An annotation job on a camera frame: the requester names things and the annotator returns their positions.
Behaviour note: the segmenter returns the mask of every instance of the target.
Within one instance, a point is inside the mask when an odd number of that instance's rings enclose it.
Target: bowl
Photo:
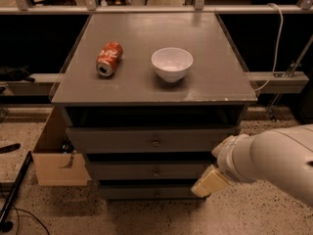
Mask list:
[[[156,74],[167,82],[176,82],[183,78],[193,61],[193,56],[180,48],[163,48],[152,55]]]

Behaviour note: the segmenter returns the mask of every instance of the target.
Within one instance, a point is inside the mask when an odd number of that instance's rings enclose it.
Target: soda can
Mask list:
[[[116,72],[117,64],[123,55],[123,48],[117,42],[109,42],[101,50],[97,58],[97,71],[102,76],[110,76]]]

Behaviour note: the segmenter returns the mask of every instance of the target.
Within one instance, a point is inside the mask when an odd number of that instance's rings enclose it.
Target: terrazzo floor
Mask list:
[[[22,145],[13,153],[0,155],[1,182],[15,179],[50,111],[9,109],[8,116],[0,123],[1,145],[13,142]],[[249,108],[242,133],[257,134],[276,127],[299,125],[287,107],[278,107],[275,114],[278,122],[272,122],[263,107]],[[92,181],[86,187],[39,186],[31,164],[15,206],[39,217],[52,235],[309,235],[313,230],[312,208],[261,181],[234,184],[205,201],[106,201]],[[47,234],[29,214],[19,213],[19,234]],[[16,234],[18,218],[14,210],[7,220],[12,220],[14,227],[6,234]]]

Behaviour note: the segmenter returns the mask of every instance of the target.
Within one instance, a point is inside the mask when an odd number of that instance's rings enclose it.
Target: cardboard box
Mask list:
[[[90,177],[83,156],[62,153],[66,129],[60,110],[54,108],[32,152],[38,184],[41,186],[87,185]]]

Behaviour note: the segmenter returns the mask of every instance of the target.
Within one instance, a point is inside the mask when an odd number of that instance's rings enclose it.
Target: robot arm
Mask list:
[[[227,179],[252,183],[266,180],[313,207],[313,124],[231,136],[212,154],[209,168],[192,191],[203,197],[228,186]]]

